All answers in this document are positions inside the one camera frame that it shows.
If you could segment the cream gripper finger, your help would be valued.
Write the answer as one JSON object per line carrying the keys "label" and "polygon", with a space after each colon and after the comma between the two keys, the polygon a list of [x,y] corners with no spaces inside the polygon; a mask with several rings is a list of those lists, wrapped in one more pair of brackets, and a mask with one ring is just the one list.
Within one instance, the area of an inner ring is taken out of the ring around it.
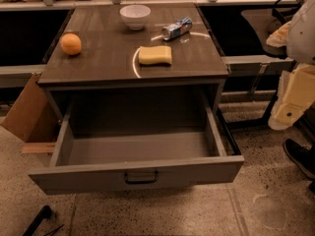
{"label": "cream gripper finger", "polygon": [[315,66],[299,64],[292,72],[282,72],[277,97],[268,125],[280,131],[291,127],[315,102]]}

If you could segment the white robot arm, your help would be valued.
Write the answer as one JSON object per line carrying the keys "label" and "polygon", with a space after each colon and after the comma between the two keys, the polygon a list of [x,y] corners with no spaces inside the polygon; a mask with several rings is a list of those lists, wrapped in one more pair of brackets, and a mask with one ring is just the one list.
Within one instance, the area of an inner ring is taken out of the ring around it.
{"label": "white robot arm", "polygon": [[291,73],[282,73],[278,100],[268,121],[273,130],[284,130],[315,102],[315,0],[306,0],[266,43],[274,47],[285,46],[286,55],[298,63]]}

